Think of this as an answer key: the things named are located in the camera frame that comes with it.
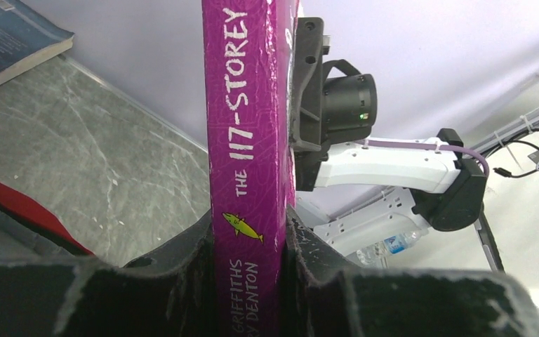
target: black bracket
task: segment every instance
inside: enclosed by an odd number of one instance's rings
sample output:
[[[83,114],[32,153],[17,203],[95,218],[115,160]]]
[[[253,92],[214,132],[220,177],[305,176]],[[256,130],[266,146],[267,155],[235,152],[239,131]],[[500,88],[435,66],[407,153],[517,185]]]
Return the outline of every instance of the black bracket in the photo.
[[[321,18],[298,19],[294,49],[290,146],[295,152],[317,152],[321,150],[321,65],[328,53]]]
[[[289,143],[296,190],[312,191],[331,145],[371,134],[377,118],[375,81],[346,60],[323,62],[329,46],[321,18],[298,19],[294,50]],[[345,76],[328,79],[333,69]]]
[[[464,146],[458,133],[443,128],[437,137],[450,145]],[[459,176],[442,194],[431,194],[412,190],[416,203],[412,211],[420,214],[438,231],[452,232],[461,230],[478,220],[482,210],[482,199],[486,188],[486,176],[473,159],[463,159],[456,153],[455,167],[460,169]]]

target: white wall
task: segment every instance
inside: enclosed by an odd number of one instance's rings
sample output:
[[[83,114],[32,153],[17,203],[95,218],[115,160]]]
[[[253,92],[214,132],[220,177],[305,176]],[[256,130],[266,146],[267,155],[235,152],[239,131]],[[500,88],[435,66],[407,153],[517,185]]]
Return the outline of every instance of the white wall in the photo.
[[[74,59],[207,145],[200,0],[23,1],[76,33]]]
[[[539,108],[539,82],[526,89],[497,113],[490,116],[483,123],[480,123],[474,130],[463,135],[463,140],[466,146],[475,145],[499,128],[537,108]]]

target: water bottle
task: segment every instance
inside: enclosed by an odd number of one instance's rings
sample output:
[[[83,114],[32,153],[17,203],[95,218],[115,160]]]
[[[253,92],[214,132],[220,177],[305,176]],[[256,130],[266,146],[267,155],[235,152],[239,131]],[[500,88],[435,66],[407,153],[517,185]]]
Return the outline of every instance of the water bottle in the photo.
[[[365,266],[374,266],[382,258],[397,254],[416,244],[428,230],[408,232],[388,237],[383,241],[357,251],[357,257]]]

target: yellow fish illustration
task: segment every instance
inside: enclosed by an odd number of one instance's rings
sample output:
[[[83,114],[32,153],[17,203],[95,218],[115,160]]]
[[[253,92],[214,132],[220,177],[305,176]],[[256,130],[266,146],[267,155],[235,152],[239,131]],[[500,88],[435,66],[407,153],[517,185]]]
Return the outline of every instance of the yellow fish illustration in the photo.
[[[222,213],[222,215],[224,216],[224,219],[226,219],[226,221],[228,221],[228,223],[234,227],[234,233],[236,236],[239,236],[239,233],[243,233],[252,239],[259,239],[259,241],[263,243],[263,234],[257,234],[257,232],[245,222],[244,218],[240,219],[238,216],[231,213]]]

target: purple cable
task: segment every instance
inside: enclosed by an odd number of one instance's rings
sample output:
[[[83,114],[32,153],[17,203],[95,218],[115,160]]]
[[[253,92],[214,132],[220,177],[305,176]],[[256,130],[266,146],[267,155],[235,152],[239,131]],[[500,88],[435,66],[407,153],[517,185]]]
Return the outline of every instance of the purple cable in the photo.
[[[358,143],[367,145],[367,146],[389,147],[392,149],[414,149],[414,150],[433,150],[433,151],[437,149],[437,144],[387,142],[384,140],[371,140],[370,138],[367,138],[365,140],[360,140]],[[467,149],[461,146],[444,145],[444,144],[439,146],[439,150],[459,152],[459,153],[463,153],[463,154],[467,154],[471,156],[482,165],[482,172],[487,177],[491,171],[490,168],[488,167],[488,163],[486,162],[486,159],[484,159],[484,157],[481,154],[479,154],[478,152],[474,150]]]

